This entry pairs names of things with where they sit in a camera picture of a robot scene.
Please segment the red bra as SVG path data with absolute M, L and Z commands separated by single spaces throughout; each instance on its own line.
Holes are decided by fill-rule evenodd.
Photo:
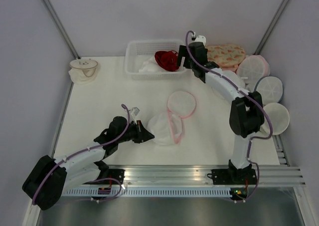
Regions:
M 171 51 L 157 51 L 155 53 L 156 63 L 165 71 L 176 72 L 179 70 L 177 64 L 178 52 L 175 50 Z

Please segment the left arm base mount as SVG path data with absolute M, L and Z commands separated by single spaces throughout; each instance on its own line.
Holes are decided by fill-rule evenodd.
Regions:
M 102 172 L 96 179 L 95 184 L 99 185 L 99 195 L 114 195 L 120 189 L 125 177 L 124 169 L 108 169 Z

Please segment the pink trimmed mesh laundry bag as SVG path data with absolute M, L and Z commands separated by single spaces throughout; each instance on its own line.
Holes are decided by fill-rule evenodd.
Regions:
M 192 116 L 196 99 L 188 91 L 175 91 L 167 100 L 166 110 L 151 118 L 147 130 L 154 135 L 154 143 L 168 146 L 179 144 L 183 136 L 183 120 Z

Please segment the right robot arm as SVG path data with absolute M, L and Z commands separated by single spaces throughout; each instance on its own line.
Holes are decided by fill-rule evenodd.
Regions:
M 249 93 L 227 77 L 215 62 L 208 61 L 208 50 L 202 42 L 180 45 L 177 65 L 192 70 L 195 77 L 215 89 L 229 104 L 229 125 L 235 135 L 228 168 L 212 170 L 215 185 L 256 184 L 256 171 L 249 161 L 250 139 L 264 124 L 262 97 Z

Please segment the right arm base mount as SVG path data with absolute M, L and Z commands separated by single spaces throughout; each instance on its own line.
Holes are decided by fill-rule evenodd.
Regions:
M 214 185 L 255 185 L 257 175 L 254 169 L 232 170 L 232 169 L 212 169 L 207 177 L 213 181 Z

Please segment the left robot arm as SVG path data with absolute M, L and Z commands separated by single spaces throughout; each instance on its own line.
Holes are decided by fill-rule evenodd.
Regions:
M 154 135 L 138 121 L 117 116 L 85 149 L 69 156 L 41 157 L 22 185 L 33 205 L 41 210 L 54 206 L 68 190 L 83 184 L 121 185 L 123 170 L 111 170 L 104 159 L 118 149 L 119 144 L 135 144 L 153 140 Z

